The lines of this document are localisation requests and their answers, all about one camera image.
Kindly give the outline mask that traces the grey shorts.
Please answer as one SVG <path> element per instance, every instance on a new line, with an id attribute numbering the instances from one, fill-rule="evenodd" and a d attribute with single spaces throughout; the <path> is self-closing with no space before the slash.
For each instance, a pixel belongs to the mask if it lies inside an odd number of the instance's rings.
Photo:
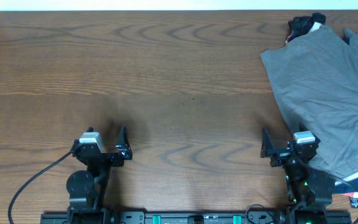
<path id="1" fill-rule="evenodd" d="M 320 139 L 311 167 L 357 173 L 358 34 L 322 26 L 260 57 L 289 130 L 304 125 Z"/>

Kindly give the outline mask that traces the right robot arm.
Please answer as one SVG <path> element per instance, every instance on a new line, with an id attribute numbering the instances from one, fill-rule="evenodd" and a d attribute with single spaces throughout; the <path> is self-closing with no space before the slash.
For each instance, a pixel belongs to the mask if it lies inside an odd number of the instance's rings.
<path id="1" fill-rule="evenodd" d="M 326 207 L 333 201 L 335 180 L 310 167 L 320 140 L 301 128 L 285 148 L 275 148 L 266 128 L 262 129 L 261 158 L 268 157 L 271 167 L 282 167 L 286 174 L 288 199 L 293 202 L 277 213 L 274 223 L 328 223 Z"/>

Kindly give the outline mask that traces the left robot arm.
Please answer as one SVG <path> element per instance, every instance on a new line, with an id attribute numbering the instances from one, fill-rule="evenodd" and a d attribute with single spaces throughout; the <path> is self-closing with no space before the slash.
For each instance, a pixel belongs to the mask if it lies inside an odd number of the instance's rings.
<path id="1" fill-rule="evenodd" d="M 122 126 L 116 142 L 117 152 L 102 152 L 101 135 L 89 128 L 79 139 L 74 140 L 71 153 L 86 165 L 69 176 L 66 184 L 70 194 L 68 223 L 116 223 L 113 211 L 104 208 L 104 194 L 108 186 L 110 171 L 122 167 L 132 159 L 132 149 L 127 138 L 127 129 Z"/>

